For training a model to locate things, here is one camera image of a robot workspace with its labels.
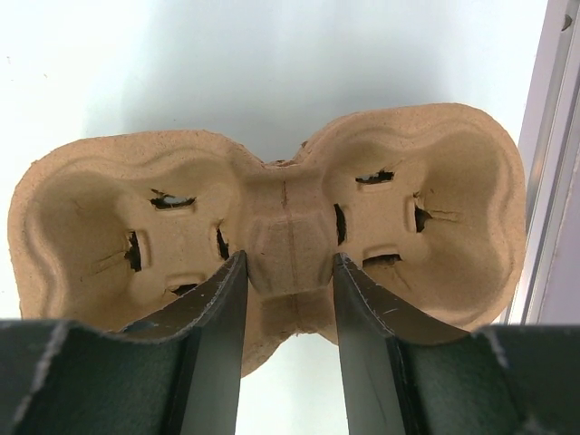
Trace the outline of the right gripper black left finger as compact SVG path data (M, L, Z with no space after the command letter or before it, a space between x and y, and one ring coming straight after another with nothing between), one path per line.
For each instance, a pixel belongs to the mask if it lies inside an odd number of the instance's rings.
M231 434L247 257L117 333L72 320L1 324L4 434Z

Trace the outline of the brown pulp cup carrier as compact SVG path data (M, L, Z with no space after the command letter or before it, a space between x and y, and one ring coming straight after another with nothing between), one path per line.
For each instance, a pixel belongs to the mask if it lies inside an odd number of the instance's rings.
M77 140L34 162L8 212L21 314L115 331L246 253L242 372L293 334L337 339L333 258L474 330L511 301L526 252L517 145L458 103L340 117L266 163L206 130Z

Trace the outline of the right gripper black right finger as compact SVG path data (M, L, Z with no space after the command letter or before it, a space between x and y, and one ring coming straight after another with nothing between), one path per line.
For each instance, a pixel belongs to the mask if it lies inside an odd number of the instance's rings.
M579 329L467 332L333 260L333 301L352 434L576 434Z

